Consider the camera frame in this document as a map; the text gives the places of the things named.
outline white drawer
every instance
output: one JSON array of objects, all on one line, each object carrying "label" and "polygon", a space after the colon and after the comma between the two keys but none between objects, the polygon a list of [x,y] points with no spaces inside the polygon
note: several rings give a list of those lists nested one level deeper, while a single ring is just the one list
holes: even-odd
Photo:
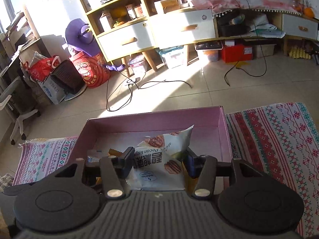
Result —
[{"label": "white drawer", "polygon": [[155,46],[148,21],[120,28],[98,38],[107,59],[114,60]]},{"label": "white drawer", "polygon": [[282,20],[287,35],[317,39],[318,23],[288,14],[283,14]]},{"label": "white drawer", "polygon": [[161,49],[216,37],[210,9],[157,14],[150,21],[156,44]]}]

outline drawer handle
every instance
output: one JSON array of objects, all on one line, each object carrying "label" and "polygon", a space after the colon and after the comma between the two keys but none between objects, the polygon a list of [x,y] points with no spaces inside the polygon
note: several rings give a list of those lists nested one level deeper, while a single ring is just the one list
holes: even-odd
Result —
[{"label": "drawer handle", "polygon": [[181,31],[189,31],[197,28],[197,24],[188,25],[186,27],[181,28]]},{"label": "drawer handle", "polygon": [[124,45],[130,44],[130,43],[136,42],[137,40],[138,40],[137,38],[132,37],[132,38],[129,38],[129,39],[122,41],[121,45],[124,46]]},{"label": "drawer handle", "polygon": [[301,31],[305,31],[305,32],[307,32],[307,31],[308,31],[308,28],[306,28],[306,27],[302,27],[302,26],[299,26],[299,29],[300,29]]}]

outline snack bag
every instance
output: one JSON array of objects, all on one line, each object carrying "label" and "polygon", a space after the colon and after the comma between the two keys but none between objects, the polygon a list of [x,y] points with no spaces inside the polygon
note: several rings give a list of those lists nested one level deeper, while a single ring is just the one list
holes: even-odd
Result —
[{"label": "snack bag", "polygon": [[194,126],[170,134],[147,138],[135,148],[133,173],[127,178],[131,189],[184,190],[182,155]]}]

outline pink cardboard box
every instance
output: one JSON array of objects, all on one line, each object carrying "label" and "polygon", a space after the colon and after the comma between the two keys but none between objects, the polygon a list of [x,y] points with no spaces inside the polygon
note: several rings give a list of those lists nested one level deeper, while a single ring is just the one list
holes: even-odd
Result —
[{"label": "pink cardboard box", "polygon": [[79,157],[87,159],[89,149],[102,150],[105,155],[110,148],[124,152],[127,147],[135,147],[145,136],[181,131],[192,125],[189,147],[195,154],[231,161],[229,134],[221,106],[89,119],[69,161]]}]

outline round black pad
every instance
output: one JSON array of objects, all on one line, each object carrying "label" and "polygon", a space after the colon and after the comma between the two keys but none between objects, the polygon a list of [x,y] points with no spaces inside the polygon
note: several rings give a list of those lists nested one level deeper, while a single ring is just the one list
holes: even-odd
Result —
[{"label": "round black pad", "polygon": [[17,196],[13,211],[31,230],[58,233],[90,221],[99,209],[96,192],[80,182],[55,178],[39,182]]},{"label": "round black pad", "polygon": [[244,178],[218,198],[221,214],[233,225],[252,233],[295,229],[303,215],[301,197],[268,177]]}]

